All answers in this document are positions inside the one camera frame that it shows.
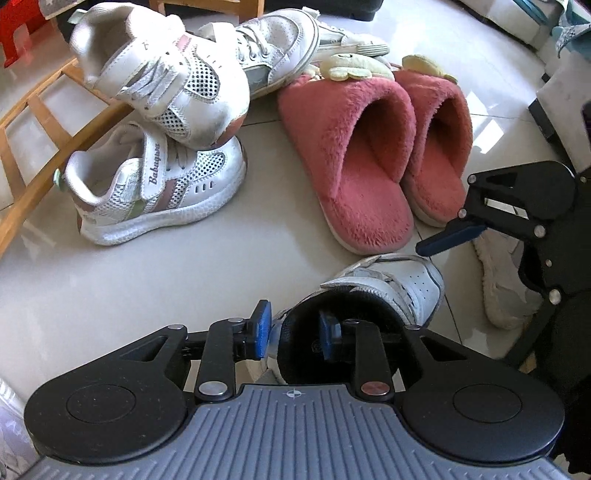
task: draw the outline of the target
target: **velcro strap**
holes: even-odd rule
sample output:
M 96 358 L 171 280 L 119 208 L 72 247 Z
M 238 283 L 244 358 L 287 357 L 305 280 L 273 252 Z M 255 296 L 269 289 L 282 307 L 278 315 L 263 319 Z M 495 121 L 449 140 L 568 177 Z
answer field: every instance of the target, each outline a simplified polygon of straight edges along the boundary
M 95 88 L 115 98 L 150 60 L 161 53 L 162 49 L 160 42 L 150 43 L 149 40 L 136 38 L 103 69 Z
M 142 200 L 149 201 L 164 190 L 168 159 L 166 136 L 152 125 L 144 126 L 144 161 L 142 165 Z

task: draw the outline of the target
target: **stuffed toy decoration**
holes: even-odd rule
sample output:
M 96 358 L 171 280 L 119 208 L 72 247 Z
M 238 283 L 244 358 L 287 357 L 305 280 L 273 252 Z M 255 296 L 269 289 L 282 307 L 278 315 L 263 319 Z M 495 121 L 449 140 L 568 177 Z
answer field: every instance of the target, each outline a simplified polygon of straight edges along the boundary
M 455 77 L 446 74 L 437 63 L 425 55 L 407 55 L 402 59 L 402 66 L 394 66 L 400 67 L 401 70 L 411 70 L 422 73 L 423 75 L 446 79 L 457 85 L 457 79 Z
M 394 80 L 390 68 L 379 60 L 356 53 L 337 53 L 320 62 L 320 74 L 328 80 L 363 80 L 381 77 Z

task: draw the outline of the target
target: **furry white shoe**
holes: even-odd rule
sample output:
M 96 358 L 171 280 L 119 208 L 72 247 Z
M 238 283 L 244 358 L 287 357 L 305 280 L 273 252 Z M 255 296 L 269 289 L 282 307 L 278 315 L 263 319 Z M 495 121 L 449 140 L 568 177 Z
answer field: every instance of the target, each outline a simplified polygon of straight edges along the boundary
M 487 229 L 473 244 L 484 270 L 486 316 L 493 325 L 507 330 L 523 325 L 542 305 L 542 296 L 519 279 L 523 242 Z

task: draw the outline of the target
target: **child's sneaker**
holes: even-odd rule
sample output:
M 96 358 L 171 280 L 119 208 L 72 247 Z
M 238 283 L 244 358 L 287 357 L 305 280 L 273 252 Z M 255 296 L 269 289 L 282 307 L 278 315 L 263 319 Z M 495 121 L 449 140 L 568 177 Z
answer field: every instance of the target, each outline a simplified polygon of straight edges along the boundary
M 70 45 L 88 86 L 194 150 L 220 147 L 246 117 L 248 81 L 236 58 L 186 33 L 175 15 L 101 3 L 84 14 Z
M 353 33 L 344 28 L 333 27 L 318 20 L 320 12 L 304 7 L 317 21 L 320 28 L 320 45 L 312 61 L 322 61 L 337 53 L 358 53 L 366 57 L 381 57 L 390 53 L 388 44 L 367 33 Z
M 430 260 L 401 254 L 365 258 L 277 315 L 266 367 L 280 382 L 332 382 L 335 366 L 324 362 L 319 344 L 320 312 L 340 322 L 366 320 L 395 333 L 402 325 L 426 327 L 443 299 L 443 277 Z
M 151 124 L 130 122 L 103 146 L 74 152 L 58 183 L 72 194 L 80 233 L 96 244 L 115 245 L 211 215 L 234 196 L 245 174 L 236 137 L 197 152 Z
M 234 53 L 246 72 L 251 98 L 271 93 L 299 77 L 320 42 L 318 23 L 295 8 L 269 12 L 241 23 L 204 25 L 196 35 Z

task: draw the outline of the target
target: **plush slipper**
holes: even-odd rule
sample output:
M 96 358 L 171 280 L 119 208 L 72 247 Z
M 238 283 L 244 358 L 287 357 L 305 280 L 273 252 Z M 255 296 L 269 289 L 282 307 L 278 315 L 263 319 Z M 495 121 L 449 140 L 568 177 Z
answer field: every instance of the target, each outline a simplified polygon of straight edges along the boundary
M 466 99 L 457 85 L 442 78 L 405 70 L 394 76 L 408 92 L 417 120 L 402 188 L 419 219 L 445 226 L 466 198 L 460 179 L 472 149 Z
M 402 248 L 414 226 L 400 187 L 415 136 L 410 98 L 389 79 L 309 80 L 280 92 L 279 112 L 331 231 L 359 255 Z

